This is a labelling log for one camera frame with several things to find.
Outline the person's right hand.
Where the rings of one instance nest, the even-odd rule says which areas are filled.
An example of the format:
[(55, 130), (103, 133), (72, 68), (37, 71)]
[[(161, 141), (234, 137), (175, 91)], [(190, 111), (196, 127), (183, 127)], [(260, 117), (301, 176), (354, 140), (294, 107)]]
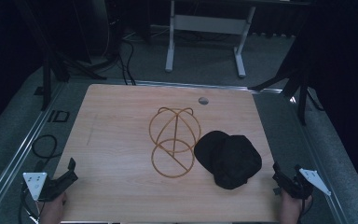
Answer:
[(306, 200), (296, 199), (282, 189), (280, 224), (298, 224), (299, 220), (310, 210), (312, 203), (312, 196), (309, 196)]

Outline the metal floor rail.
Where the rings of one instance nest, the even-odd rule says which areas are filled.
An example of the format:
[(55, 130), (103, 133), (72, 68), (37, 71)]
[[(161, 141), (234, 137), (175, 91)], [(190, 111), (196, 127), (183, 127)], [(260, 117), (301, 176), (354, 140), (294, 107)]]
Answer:
[(64, 83), (54, 84), (51, 99), (43, 109), (43, 97), (35, 86), (21, 88), (0, 116), (0, 202), (28, 156), (31, 144), (47, 122), (51, 105)]
[(331, 192), (330, 195), (324, 195), (328, 211), (335, 224), (348, 224), (342, 191), (345, 181), (341, 176), (341, 171), (346, 169), (345, 165), (351, 164), (346, 151), (324, 111), (308, 101), (302, 103), (298, 93), (289, 97), (288, 101), (299, 122), (298, 127), (305, 139), (305, 151), (310, 162)]
[(242, 86), (218, 86), (218, 85), (203, 85), (203, 84), (187, 84), (187, 83), (174, 83), (174, 82), (158, 82), (158, 81), (144, 81), (144, 80), (137, 80), (135, 84), (128, 84), (121, 79), (85, 79), (85, 78), (70, 78), (68, 81), (69, 83), (85, 83), (85, 84), (106, 84), (106, 85), (121, 85), (121, 86), (133, 86), (133, 87), (175, 87), (175, 88), (208, 88), (208, 89), (220, 89), (220, 90), (236, 90), (236, 91), (249, 91), (254, 94), (259, 94), (261, 92), (265, 93), (274, 93), (280, 94), (282, 89), (271, 89), (266, 88), (261, 91), (254, 91), (247, 87)]

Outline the white desk frame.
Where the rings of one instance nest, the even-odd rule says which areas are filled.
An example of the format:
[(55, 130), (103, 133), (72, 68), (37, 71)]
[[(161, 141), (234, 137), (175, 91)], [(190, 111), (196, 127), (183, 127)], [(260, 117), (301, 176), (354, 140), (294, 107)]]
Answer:
[(245, 20), (214, 18), (203, 16), (190, 16), (177, 14), (175, 12), (175, 0), (170, 4), (170, 26), (169, 26), (169, 45), (166, 56), (165, 71), (173, 70), (174, 61), (174, 32), (191, 31), (204, 33), (218, 33), (226, 35), (239, 35), (241, 40), (239, 45), (233, 48), (234, 59), (237, 66), (238, 77), (246, 77), (245, 66), (242, 58), (244, 43), (249, 34), (256, 7), (250, 7)]

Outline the black floor bracket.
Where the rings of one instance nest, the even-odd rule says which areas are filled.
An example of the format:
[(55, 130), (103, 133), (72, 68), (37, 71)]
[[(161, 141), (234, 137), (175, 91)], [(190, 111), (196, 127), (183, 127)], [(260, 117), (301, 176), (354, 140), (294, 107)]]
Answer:
[(48, 122), (67, 122), (69, 117), (68, 111), (52, 110), (48, 116)]

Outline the black metal stand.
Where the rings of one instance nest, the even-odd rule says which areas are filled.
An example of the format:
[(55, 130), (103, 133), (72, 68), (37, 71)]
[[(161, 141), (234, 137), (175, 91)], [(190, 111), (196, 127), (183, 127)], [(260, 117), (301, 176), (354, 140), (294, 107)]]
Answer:
[(310, 72), (312, 66), (316, 63), (315, 53), (315, 44), (298, 36), (283, 59), (276, 75), (261, 84), (249, 87), (249, 90), (262, 91), (275, 83), (287, 79), (281, 94), (286, 98), (291, 98), (296, 91), (299, 91), (297, 117), (300, 123), (305, 125), (305, 108), (307, 96), (309, 95)]
[(30, 29), (35, 42), (41, 49), (43, 56), (43, 86), (41, 93), (43, 95), (42, 111), (45, 111), (51, 102), (51, 74), (54, 74), (59, 81), (67, 82), (69, 80), (69, 73), (66, 68), (66, 63), (73, 65), (83, 74), (94, 78), (105, 80), (68, 55), (56, 50), (53, 40), (48, 32), (46, 24), (42, 21), (40, 10), (32, 3), (31, 0), (13, 0), (21, 16), (25, 20)]

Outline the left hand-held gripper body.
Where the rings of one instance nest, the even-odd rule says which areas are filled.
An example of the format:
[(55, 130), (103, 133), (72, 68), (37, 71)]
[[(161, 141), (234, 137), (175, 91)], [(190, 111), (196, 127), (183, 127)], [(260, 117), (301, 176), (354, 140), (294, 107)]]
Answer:
[(58, 180), (51, 180), (45, 172), (23, 173), (22, 177), (36, 202), (52, 202), (65, 192), (65, 187)]

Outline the person's left hand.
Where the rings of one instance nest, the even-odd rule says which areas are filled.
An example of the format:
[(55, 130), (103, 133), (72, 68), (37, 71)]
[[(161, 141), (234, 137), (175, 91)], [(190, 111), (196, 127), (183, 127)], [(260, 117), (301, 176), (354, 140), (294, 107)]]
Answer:
[(51, 202), (38, 202), (39, 224), (61, 224), (66, 201), (64, 192)]

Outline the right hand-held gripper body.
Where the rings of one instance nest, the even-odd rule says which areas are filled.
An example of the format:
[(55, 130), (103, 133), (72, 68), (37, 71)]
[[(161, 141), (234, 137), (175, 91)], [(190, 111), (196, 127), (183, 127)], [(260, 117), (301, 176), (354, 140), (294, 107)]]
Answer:
[(331, 190), (325, 185), (316, 170), (309, 170), (296, 165), (295, 171), (296, 174), (292, 178), (280, 172), (280, 187), (285, 189), (291, 197), (308, 199), (314, 189), (320, 190), (327, 196), (332, 195)]

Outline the black cap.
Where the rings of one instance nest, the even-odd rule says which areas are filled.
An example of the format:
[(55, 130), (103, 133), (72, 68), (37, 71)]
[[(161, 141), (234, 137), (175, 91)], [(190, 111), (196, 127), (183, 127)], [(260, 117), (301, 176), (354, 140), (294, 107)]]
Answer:
[(246, 184), (262, 168), (260, 154), (244, 135), (211, 131), (195, 145), (194, 154), (222, 189)]

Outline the golden wire hat stand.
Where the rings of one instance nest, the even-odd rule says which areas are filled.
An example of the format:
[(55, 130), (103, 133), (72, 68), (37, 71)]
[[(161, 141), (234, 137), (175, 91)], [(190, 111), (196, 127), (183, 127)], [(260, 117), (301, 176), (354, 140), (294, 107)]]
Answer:
[(148, 134), (154, 144), (151, 164), (164, 177), (187, 175), (194, 166), (194, 147), (200, 140), (200, 122), (191, 107), (161, 107), (149, 121)]

